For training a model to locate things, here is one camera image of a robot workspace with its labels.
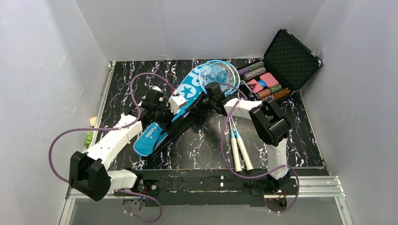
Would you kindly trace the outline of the blue racket cover bag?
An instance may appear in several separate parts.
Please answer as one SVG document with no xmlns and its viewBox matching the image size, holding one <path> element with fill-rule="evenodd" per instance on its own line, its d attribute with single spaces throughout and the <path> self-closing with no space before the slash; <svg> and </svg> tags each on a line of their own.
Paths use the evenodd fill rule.
<svg viewBox="0 0 398 225">
<path fill-rule="evenodd" d="M 177 87 L 177 95 L 170 98 L 157 87 L 149 89 L 140 102 L 140 122 L 143 133 L 133 144 L 135 153 L 147 157 L 161 145 L 168 145 L 187 130 L 195 116 L 188 108 L 203 93 L 199 81 L 202 64 L 194 68 Z"/>
</svg>

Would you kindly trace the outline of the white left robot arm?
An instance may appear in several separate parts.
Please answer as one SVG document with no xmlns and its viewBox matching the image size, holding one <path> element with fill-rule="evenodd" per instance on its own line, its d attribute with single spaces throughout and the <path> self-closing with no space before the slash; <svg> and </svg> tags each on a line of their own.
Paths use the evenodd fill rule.
<svg viewBox="0 0 398 225">
<path fill-rule="evenodd" d="M 129 113 L 123 114 L 98 143 L 84 153 L 75 152 L 70 159 L 69 185 L 99 201 L 109 191 L 133 188 L 138 176 L 130 169 L 109 171 L 113 159 L 137 136 L 143 128 L 152 122 L 163 129 L 172 125 L 172 119 L 186 105 L 186 99 L 173 92 L 166 98 L 164 92 L 150 89 L 139 104 Z"/>
</svg>

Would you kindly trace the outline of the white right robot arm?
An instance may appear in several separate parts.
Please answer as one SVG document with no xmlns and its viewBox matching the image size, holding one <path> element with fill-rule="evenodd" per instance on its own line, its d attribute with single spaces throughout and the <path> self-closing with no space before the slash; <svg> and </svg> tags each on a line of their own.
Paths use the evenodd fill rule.
<svg viewBox="0 0 398 225">
<path fill-rule="evenodd" d="M 259 138 L 267 147 L 268 172 L 265 177 L 268 184 L 274 189 L 281 189 L 291 177 L 286 156 L 291 123 L 276 100 L 272 97 L 262 101 L 226 97 L 216 82 L 206 87 L 206 92 L 201 93 L 188 110 L 203 114 L 205 109 L 210 109 L 227 118 L 235 116 L 251 120 Z"/>
</svg>

